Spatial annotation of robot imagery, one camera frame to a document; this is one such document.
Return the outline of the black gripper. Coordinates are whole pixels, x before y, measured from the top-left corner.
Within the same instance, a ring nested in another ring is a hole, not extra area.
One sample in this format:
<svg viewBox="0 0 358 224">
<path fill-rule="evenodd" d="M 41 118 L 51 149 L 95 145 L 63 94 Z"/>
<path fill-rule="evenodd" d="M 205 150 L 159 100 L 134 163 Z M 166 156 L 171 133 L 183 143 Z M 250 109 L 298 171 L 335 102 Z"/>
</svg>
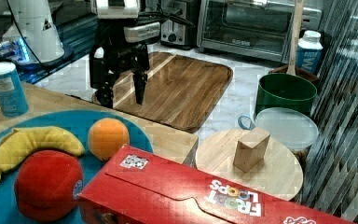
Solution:
<svg viewBox="0 0 358 224">
<path fill-rule="evenodd" d="M 136 103 L 143 103 L 149 68 L 147 42 L 159 36 L 160 25 L 157 19 L 98 20 L 89 54 L 89 77 L 102 106 L 113 107 L 113 87 L 128 70 L 133 72 Z"/>
</svg>

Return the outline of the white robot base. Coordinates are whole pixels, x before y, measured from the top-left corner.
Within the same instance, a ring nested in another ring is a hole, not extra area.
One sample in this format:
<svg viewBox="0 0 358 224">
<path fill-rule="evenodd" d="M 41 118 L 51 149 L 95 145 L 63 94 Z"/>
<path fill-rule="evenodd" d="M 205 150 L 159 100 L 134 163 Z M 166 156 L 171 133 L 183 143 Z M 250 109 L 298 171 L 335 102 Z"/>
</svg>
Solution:
<svg viewBox="0 0 358 224">
<path fill-rule="evenodd" d="M 7 5 L 13 22 L 3 39 L 14 43 L 13 63 L 26 69 L 54 67 L 73 56 L 73 48 L 60 40 L 48 0 L 7 0 Z"/>
</svg>

